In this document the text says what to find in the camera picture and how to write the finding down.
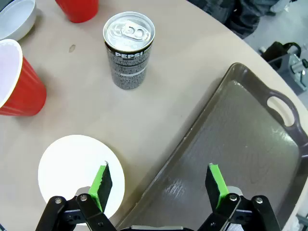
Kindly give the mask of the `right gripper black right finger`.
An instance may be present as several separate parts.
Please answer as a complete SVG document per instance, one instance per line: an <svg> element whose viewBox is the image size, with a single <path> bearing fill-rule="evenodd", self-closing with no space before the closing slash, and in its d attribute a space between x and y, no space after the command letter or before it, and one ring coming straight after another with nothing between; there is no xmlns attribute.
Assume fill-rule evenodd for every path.
<svg viewBox="0 0 308 231"><path fill-rule="evenodd" d="M266 196L248 200L229 192L218 165L207 167L205 187L212 213L198 229L226 231L230 225L240 225L244 231L279 231L281 228Z"/></svg>

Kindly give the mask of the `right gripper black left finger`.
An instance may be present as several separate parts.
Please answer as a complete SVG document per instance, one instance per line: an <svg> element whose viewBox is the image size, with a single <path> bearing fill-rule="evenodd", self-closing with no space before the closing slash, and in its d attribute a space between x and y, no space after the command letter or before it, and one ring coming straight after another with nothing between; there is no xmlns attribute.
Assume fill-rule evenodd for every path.
<svg viewBox="0 0 308 231"><path fill-rule="evenodd" d="M51 197L36 230L73 231L77 224L85 223L90 231L114 231L114 225L104 214L112 185L108 164L100 166L87 193L75 195L70 200Z"/></svg>

